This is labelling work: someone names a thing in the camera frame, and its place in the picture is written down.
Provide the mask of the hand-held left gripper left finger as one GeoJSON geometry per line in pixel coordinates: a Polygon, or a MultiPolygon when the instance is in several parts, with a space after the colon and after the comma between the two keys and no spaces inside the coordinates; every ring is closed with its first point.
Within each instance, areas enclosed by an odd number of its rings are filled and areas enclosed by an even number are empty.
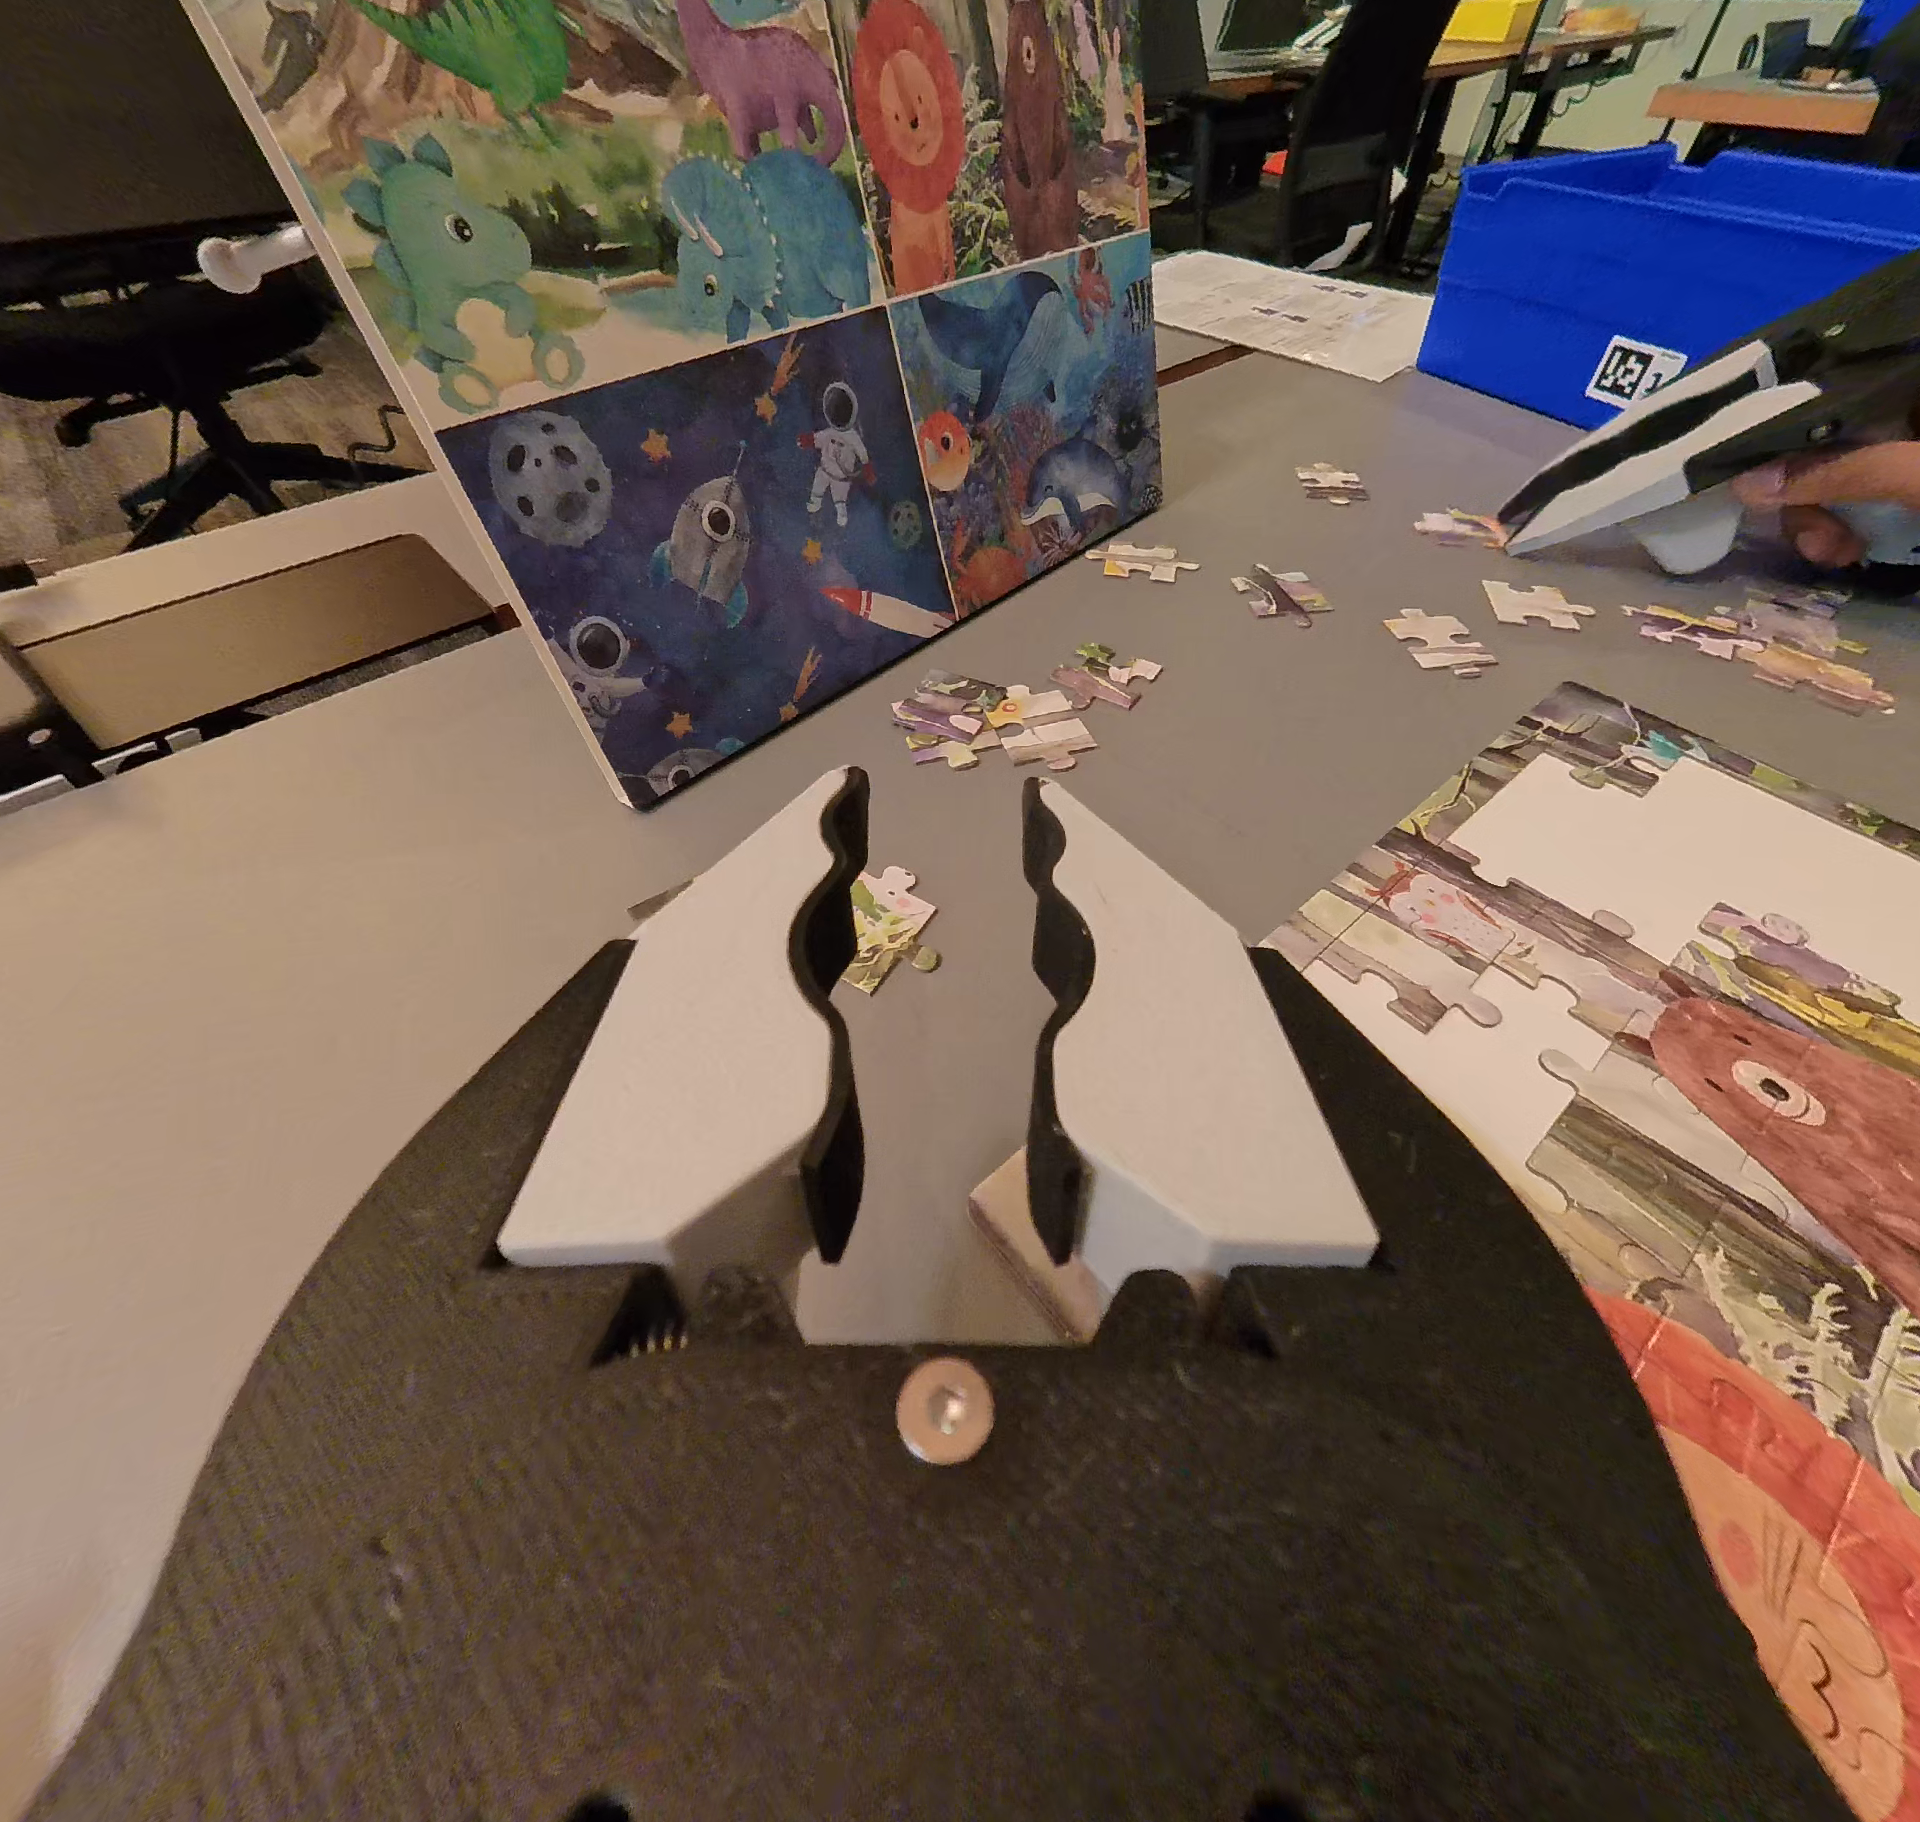
{"type": "Polygon", "coordinates": [[[511,1265],[842,1259],[866,1149],[845,1019],[869,777],[832,766],[634,927],[497,1234],[511,1265]]]}

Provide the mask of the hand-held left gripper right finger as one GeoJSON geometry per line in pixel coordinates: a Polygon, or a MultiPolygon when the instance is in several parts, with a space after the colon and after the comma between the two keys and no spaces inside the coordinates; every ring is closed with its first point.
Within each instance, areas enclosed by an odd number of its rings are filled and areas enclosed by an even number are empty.
{"type": "Polygon", "coordinates": [[[1021,787],[1051,1011],[1024,1137],[1045,1256],[1093,1274],[1363,1267],[1378,1226],[1235,927],[1057,780],[1021,787]]]}

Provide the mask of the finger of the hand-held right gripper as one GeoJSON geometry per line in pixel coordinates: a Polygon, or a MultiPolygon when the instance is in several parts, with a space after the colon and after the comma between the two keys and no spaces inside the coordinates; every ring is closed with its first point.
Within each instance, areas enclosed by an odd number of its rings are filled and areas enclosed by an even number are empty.
{"type": "Polygon", "coordinates": [[[1730,477],[1753,467],[1748,442],[1777,452],[1795,419],[1818,402],[1818,386],[1778,386],[1777,414],[1700,452],[1678,443],[1609,468],[1595,481],[1556,497],[1533,520],[1501,520],[1503,550],[1529,556],[1554,544],[1621,529],[1654,560],[1720,560],[1739,532],[1730,477]]]}
{"type": "Polygon", "coordinates": [[[1678,443],[1694,455],[1771,417],[1781,369],[1768,343],[1742,343],[1673,376],[1573,442],[1501,506],[1501,520],[1533,520],[1556,497],[1609,468],[1678,443]]]}

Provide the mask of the jigsaw pieces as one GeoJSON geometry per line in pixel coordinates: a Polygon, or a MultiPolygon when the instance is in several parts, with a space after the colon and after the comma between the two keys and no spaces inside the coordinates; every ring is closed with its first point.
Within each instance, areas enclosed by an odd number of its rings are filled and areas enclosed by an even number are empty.
{"type": "MultiPolygon", "coordinates": [[[[1331,506],[1360,497],[1354,471],[1309,467],[1303,486],[1331,506]]],[[[1493,517],[1445,508],[1423,515],[1413,534],[1445,544],[1503,548],[1505,527],[1493,517]]],[[[1180,556],[1171,544],[1103,541],[1088,561],[1106,581],[1175,585],[1196,574],[1198,561],[1180,556]]],[[[1259,621],[1283,619],[1301,630],[1331,615],[1323,589],[1303,569],[1250,564],[1230,576],[1235,600],[1259,621]]],[[[1482,578],[1489,616],[1500,628],[1577,634],[1598,609],[1570,600],[1559,586],[1482,578]]],[[[1742,604],[1690,613],[1668,604],[1623,607],[1621,615],[1642,639],[1680,642],[1694,654],[1745,668],[1756,682],[1813,696],[1846,716],[1892,713],[1894,696],[1865,668],[1865,647],[1838,634],[1845,596],[1748,594],[1742,604]]],[[[1497,656],[1465,619],[1423,609],[1402,609],[1383,619],[1383,630],[1425,672],[1475,679],[1497,664],[1497,656]]],[[[1145,684],[1159,682],[1163,666],[1152,657],[1123,657],[1111,644],[1087,640],[1048,676],[1051,685],[1000,685],[960,672],[928,672],[910,694],[892,705],[909,758],[969,772],[984,753],[998,749],[1012,764],[1069,774],[1084,753],[1096,748],[1091,726],[1094,706],[1127,711],[1145,684]]]]}

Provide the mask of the pink green jigsaw piece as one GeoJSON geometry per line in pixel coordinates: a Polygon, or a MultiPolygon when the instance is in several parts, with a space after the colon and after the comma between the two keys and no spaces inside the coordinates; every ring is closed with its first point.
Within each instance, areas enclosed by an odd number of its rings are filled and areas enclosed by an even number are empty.
{"type": "Polygon", "coordinates": [[[862,871],[851,886],[854,954],[839,982],[872,995],[898,966],[935,966],[939,954],[923,945],[935,912],[935,905],[916,891],[912,870],[892,864],[862,871]]]}

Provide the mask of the animal jigsaw puzzle board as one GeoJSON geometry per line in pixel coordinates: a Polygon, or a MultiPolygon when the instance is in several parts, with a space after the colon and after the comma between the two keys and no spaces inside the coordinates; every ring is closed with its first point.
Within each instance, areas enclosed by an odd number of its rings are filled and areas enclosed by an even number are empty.
{"type": "Polygon", "coordinates": [[[1563,685],[1254,952],[1363,1267],[982,1354],[1048,1815],[1916,1817],[1916,831],[1563,685]]]}

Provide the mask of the person's right hand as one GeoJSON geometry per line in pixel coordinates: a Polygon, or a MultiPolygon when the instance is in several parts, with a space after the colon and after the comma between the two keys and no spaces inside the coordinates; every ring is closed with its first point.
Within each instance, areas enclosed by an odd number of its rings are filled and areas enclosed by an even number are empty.
{"type": "Polygon", "coordinates": [[[1842,519],[1842,508],[1917,510],[1917,442],[1838,448],[1762,464],[1736,477],[1742,508],[1778,515],[1795,553],[1820,569],[1865,561],[1865,541],[1842,519]]]}

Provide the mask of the wooden background desk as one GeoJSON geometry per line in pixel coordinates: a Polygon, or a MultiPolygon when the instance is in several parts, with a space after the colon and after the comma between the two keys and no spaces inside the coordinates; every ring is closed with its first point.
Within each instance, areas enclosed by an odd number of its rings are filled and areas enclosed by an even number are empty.
{"type": "MultiPolygon", "coordinates": [[[[1395,265],[1403,254],[1418,213],[1426,179],[1442,159],[1457,90],[1468,82],[1489,78],[1501,100],[1523,93],[1523,128],[1512,142],[1514,154],[1529,154],[1546,128],[1554,100],[1577,85],[1595,85],[1629,77],[1648,45],[1667,40],[1673,27],[1635,27],[1570,31],[1552,27],[1509,42],[1440,42],[1425,70],[1420,102],[1410,143],[1402,157],[1403,184],[1374,236],[1374,247],[1395,265]]],[[[1255,139],[1279,139],[1279,116],[1317,78],[1325,53],[1295,49],[1258,50],[1250,60],[1222,61],[1222,73],[1173,105],[1192,121],[1189,193],[1175,202],[1178,217],[1155,225],[1163,250],[1226,250],[1259,256],[1264,238],[1259,223],[1275,219],[1275,179],[1262,179],[1259,194],[1226,190],[1222,164],[1255,139]]]]}
{"type": "Polygon", "coordinates": [[[1818,82],[1786,82],[1736,70],[1657,85],[1648,118],[1664,123],[1664,132],[1690,123],[1683,159],[1700,167],[1736,147],[1781,154],[1808,139],[1854,147],[1873,128],[1876,107],[1873,78],[1841,78],[1828,70],[1818,82]]]}

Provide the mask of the printed paper sheet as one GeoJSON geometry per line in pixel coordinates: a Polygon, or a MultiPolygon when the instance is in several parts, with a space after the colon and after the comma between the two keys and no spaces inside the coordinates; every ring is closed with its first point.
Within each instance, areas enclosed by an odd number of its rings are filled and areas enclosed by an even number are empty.
{"type": "Polygon", "coordinates": [[[1415,366],[1434,297],[1214,250],[1155,258],[1155,321],[1382,383],[1415,366]]]}

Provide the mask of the black high-back chair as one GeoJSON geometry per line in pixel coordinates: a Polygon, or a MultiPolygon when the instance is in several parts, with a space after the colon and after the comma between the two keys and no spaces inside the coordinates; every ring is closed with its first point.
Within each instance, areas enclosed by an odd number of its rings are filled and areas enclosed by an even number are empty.
{"type": "Polygon", "coordinates": [[[1290,132],[1279,206],[1283,267],[1340,267],[1395,206],[1434,49],[1458,0],[1355,0],[1290,132]]]}

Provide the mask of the puzzle box with pictures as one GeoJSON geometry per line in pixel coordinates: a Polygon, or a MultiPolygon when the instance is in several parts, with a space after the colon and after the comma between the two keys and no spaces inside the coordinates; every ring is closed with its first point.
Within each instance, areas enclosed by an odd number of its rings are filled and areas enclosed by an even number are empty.
{"type": "Polygon", "coordinates": [[[1139,0],[181,0],[622,793],[1163,497],[1139,0]]]}

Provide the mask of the beige table flap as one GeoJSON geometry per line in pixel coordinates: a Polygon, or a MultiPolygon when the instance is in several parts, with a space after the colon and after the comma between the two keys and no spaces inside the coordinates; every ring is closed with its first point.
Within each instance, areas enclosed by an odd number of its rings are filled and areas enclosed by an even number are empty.
{"type": "Polygon", "coordinates": [[[4,624],[4,801],[97,785],[248,726],[263,702],[508,626],[418,534],[101,619],[4,624]]]}

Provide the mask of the black office chair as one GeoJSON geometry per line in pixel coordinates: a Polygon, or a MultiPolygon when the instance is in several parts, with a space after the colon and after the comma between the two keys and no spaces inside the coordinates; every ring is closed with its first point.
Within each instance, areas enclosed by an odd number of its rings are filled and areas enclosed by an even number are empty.
{"type": "Polygon", "coordinates": [[[315,267],[229,294],[190,232],[2,258],[4,583],[430,471],[315,267]]]}

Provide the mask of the white stand knob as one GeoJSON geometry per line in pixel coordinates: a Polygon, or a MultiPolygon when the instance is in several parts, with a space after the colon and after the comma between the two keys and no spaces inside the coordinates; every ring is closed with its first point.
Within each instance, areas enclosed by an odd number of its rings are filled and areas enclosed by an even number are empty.
{"type": "Polygon", "coordinates": [[[194,249],[198,274],[232,296],[253,294],[267,277],[315,256],[317,250],[297,223],[253,236],[207,236],[194,249]]]}

